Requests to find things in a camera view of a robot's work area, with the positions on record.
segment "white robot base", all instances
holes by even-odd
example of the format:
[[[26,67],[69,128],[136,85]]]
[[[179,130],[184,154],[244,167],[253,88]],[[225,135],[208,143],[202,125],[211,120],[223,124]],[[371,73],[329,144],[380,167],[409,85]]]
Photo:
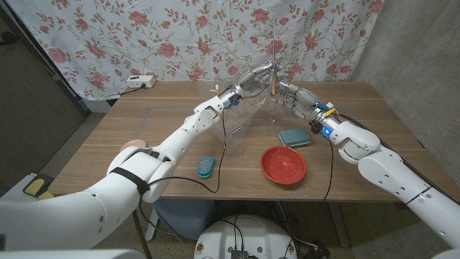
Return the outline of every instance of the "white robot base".
[[[235,223],[235,216],[227,217],[224,220],[227,222],[217,221],[201,234],[196,242],[193,258],[231,259],[231,251],[235,248],[235,235],[237,250],[242,250],[241,236],[232,225]],[[297,258],[289,234],[270,220],[242,214],[236,218],[236,226],[239,227],[243,235],[244,251],[247,251],[247,255],[255,255],[259,259]]]

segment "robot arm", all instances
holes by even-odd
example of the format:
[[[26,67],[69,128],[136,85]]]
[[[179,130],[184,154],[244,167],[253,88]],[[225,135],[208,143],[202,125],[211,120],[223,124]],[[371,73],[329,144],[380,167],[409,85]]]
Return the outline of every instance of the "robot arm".
[[[273,102],[293,109],[310,122],[313,133],[321,134],[339,148],[340,156],[358,165],[363,177],[404,202],[437,235],[454,248],[460,247],[460,206],[430,186],[394,151],[381,146],[374,133],[342,122],[332,104],[322,105],[318,97],[304,88],[280,82],[278,91],[289,102]]]
[[[172,176],[191,145],[220,120],[225,108],[262,92],[264,86],[258,81],[264,80],[270,68],[270,64],[264,64],[246,73],[238,87],[230,87],[198,105],[194,114],[160,145],[123,150],[111,162],[106,177],[82,192],[25,203],[0,201],[4,249],[81,249],[102,241],[137,208],[142,193],[142,200],[152,203],[170,181],[159,181],[145,191],[132,179],[149,183]],[[114,170],[128,172],[128,177]]]

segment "floral curtain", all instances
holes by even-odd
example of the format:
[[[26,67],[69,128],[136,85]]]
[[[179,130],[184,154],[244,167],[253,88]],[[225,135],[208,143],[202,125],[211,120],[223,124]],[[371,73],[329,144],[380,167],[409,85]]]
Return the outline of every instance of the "floral curtain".
[[[383,0],[8,0],[70,86],[118,98],[130,75],[234,79],[275,53],[290,80],[345,81]]]

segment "red bowl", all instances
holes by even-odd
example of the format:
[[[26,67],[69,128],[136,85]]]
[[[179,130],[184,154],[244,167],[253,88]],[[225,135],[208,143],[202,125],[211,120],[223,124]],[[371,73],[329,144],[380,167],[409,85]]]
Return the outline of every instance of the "red bowl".
[[[297,183],[307,171],[302,155],[282,145],[267,149],[260,158],[260,167],[268,178],[281,184]]]

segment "wall outlet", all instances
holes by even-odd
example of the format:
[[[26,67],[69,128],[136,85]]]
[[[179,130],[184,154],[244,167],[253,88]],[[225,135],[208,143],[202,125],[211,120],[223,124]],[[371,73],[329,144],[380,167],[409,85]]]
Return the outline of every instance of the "wall outlet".
[[[145,88],[152,88],[156,80],[154,76],[130,76],[126,82],[129,88],[139,88],[143,83]]]

